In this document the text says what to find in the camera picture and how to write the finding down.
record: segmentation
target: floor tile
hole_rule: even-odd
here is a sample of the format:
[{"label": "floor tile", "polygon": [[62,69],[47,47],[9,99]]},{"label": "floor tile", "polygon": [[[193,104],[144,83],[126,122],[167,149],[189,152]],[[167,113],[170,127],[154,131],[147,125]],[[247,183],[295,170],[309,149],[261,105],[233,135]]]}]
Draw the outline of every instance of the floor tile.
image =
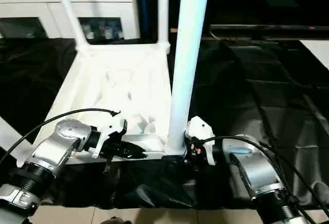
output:
[{"label": "floor tile", "polygon": [[261,224],[255,210],[201,210],[197,212],[199,224]]},{"label": "floor tile", "polygon": [[322,210],[309,210],[307,213],[316,223],[322,223],[329,220]]},{"label": "floor tile", "polygon": [[93,224],[100,224],[113,216],[130,220],[133,224],[197,224],[195,210],[171,209],[95,209]]},{"label": "floor tile", "polygon": [[29,219],[33,224],[91,224],[94,210],[94,207],[41,206]]}]

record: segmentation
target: white metal pole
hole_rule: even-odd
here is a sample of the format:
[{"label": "white metal pole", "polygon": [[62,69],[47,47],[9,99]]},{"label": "white metal pole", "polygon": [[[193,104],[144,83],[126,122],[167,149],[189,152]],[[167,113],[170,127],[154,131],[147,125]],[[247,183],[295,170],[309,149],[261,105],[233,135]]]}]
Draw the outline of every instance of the white metal pole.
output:
[{"label": "white metal pole", "polygon": [[166,151],[183,155],[195,68],[207,0],[180,0],[169,136]]},{"label": "white metal pole", "polygon": [[69,22],[72,25],[72,29],[76,39],[76,48],[78,51],[85,51],[89,48],[89,43],[84,36],[83,30],[81,28],[78,18],[75,16],[70,0],[61,0],[62,5],[65,9]]},{"label": "white metal pole", "polygon": [[158,0],[158,44],[163,46],[167,53],[170,50],[169,33],[169,0]]}]

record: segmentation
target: white cabinet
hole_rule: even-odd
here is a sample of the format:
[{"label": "white cabinet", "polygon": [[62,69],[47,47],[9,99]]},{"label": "white cabinet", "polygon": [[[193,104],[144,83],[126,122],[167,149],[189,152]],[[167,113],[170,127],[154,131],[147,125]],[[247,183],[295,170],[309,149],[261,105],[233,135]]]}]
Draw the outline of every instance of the white cabinet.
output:
[{"label": "white cabinet", "polygon": [[9,38],[62,36],[46,3],[0,4],[0,33]]},{"label": "white cabinet", "polygon": [[[62,37],[73,38],[74,33],[70,23],[68,22],[69,20],[62,4],[48,3],[48,7],[53,14],[53,18],[58,25]],[[139,38],[136,3],[73,2],[72,7],[75,15],[82,24],[85,34],[87,34],[86,30],[90,30],[93,20],[90,19],[90,22],[88,22],[87,19],[84,20],[83,18],[104,18],[105,20],[103,23],[106,23],[107,19],[109,23],[114,23],[116,27],[121,28],[122,37],[124,39]]]},{"label": "white cabinet", "polygon": [[[71,0],[88,39],[139,38],[136,0]],[[0,37],[73,38],[61,0],[0,0]]]}]

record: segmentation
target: black cloth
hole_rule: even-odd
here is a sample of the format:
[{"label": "black cloth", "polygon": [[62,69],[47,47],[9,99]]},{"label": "black cloth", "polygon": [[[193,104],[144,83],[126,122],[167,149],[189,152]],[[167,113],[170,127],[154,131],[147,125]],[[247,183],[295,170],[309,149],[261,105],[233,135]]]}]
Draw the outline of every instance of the black cloth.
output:
[{"label": "black cloth", "polygon": [[[40,49],[32,55],[27,62],[49,57]],[[171,76],[173,59],[171,53]],[[48,88],[47,81],[41,83]],[[39,91],[38,95],[44,93],[47,92]],[[297,167],[325,203],[329,203],[328,104],[329,72],[300,42],[201,44],[190,117],[200,116],[216,135],[250,134],[274,146]],[[12,107],[9,101],[6,105],[8,109]],[[33,108],[37,114],[38,107]],[[21,115],[29,117],[31,110],[22,110]],[[47,112],[40,113],[43,119]],[[112,163],[107,174],[103,174],[104,166],[66,166],[51,186],[47,203],[103,209],[250,207],[249,202],[232,197],[230,172],[222,161],[217,166],[186,165],[177,158],[120,162]],[[301,204],[317,208],[300,180],[282,166]]]}]

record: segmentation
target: black cable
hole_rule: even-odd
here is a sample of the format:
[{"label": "black cable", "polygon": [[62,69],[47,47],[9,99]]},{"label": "black cable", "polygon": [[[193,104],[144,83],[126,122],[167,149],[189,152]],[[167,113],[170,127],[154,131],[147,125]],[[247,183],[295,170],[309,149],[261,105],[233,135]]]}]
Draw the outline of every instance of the black cable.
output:
[{"label": "black cable", "polygon": [[31,133],[35,132],[36,130],[38,130],[40,127],[54,121],[54,120],[57,120],[57,119],[60,119],[62,117],[65,117],[67,115],[72,115],[72,114],[76,114],[76,113],[81,113],[81,112],[87,112],[87,111],[99,111],[99,112],[105,112],[105,113],[109,113],[111,114],[112,116],[115,116],[117,115],[118,113],[114,112],[114,111],[111,111],[111,110],[108,110],[108,109],[104,109],[104,108],[83,108],[83,109],[77,109],[77,110],[72,110],[72,111],[69,111],[69,112],[66,112],[66,113],[63,113],[61,115],[57,115],[55,117],[52,117],[50,118],[49,120],[46,120],[44,122],[42,122],[41,124],[37,125],[35,128],[33,128],[32,130],[30,130],[27,134],[25,134],[24,136],[22,136],[20,139],[18,139],[18,141],[16,143],[14,143],[12,145],[12,147],[10,147],[6,153],[4,154],[4,156],[2,156],[1,160],[0,160],[0,165],[1,163],[7,158],[7,156],[10,155],[10,153],[17,147],[19,146],[19,144],[21,142],[24,141],[24,139],[26,139]]},{"label": "black cable", "polygon": [[324,203],[320,200],[320,198],[317,196],[317,194],[314,192],[314,190],[308,185],[308,183],[306,182],[306,180],[304,179],[304,177],[301,175],[301,173],[295,168],[295,166],[293,166],[284,156],[282,156],[281,154],[279,154],[278,152],[276,152],[273,148],[271,148],[269,145],[267,145],[266,143],[263,142],[259,142],[260,145],[251,142],[250,140],[243,138],[243,137],[239,137],[239,136],[216,136],[216,137],[212,137],[212,138],[208,138],[208,139],[204,139],[201,140],[202,143],[205,142],[209,142],[212,140],[217,140],[217,139],[236,139],[236,140],[240,140],[243,141],[245,143],[251,144],[254,147],[256,147],[257,149],[259,149],[267,158],[268,160],[272,163],[272,165],[275,167],[275,169],[277,170],[280,179],[284,181],[284,177],[282,176],[283,172],[280,171],[280,169],[278,168],[277,164],[274,162],[274,160],[271,158],[271,156],[264,150],[265,147],[266,149],[268,149],[269,151],[273,152],[274,154],[277,155],[277,157],[282,160],[284,163],[286,163],[286,165],[293,170],[293,172],[298,176],[298,178],[301,180],[301,182],[305,185],[305,187],[307,188],[307,190],[311,193],[311,195],[314,197],[315,201],[317,202],[317,204],[319,205],[319,207],[324,211],[324,213],[326,214],[326,216],[329,218],[329,211],[327,210],[327,208],[325,207]]}]

